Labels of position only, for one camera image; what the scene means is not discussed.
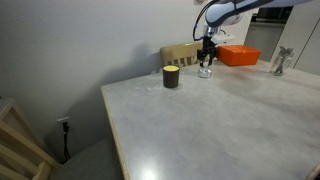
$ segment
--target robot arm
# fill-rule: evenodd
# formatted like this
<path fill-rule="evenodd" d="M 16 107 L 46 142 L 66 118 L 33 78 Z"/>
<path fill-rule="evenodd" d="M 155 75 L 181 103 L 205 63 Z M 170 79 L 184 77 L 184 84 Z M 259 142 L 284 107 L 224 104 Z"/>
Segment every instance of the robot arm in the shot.
<path fill-rule="evenodd" d="M 216 56 L 217 48 L 216 43 L 212 42 L 213 35 L 218 33 L 221 25 L 231 25 L 240 21 L 239 14 L 255 9 L 258 7 L 285 7 L 293 6 L 300 3 L 309 2 L 312 0 L 212 0 L 210 1 L 200 13 L 201 15 L 206 11 L 205 32 L 203 38 L 203 47 L 197 52 L 197 58 L 200 61 L 200 77 L 210 77 L 212 61 Z M 204 60 L 209 55 L 209 63 L 204 67 Z"/>

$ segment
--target table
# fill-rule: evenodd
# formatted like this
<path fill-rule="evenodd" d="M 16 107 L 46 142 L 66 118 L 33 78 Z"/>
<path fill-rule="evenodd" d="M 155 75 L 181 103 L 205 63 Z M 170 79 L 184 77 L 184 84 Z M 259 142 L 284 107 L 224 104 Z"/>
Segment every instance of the table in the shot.
<path fill-rule="evenodd" d="M 301 180 L 320 160 L 320 77 L 270 64 L 181 69 L 102 86 L 126 179 Z"/>

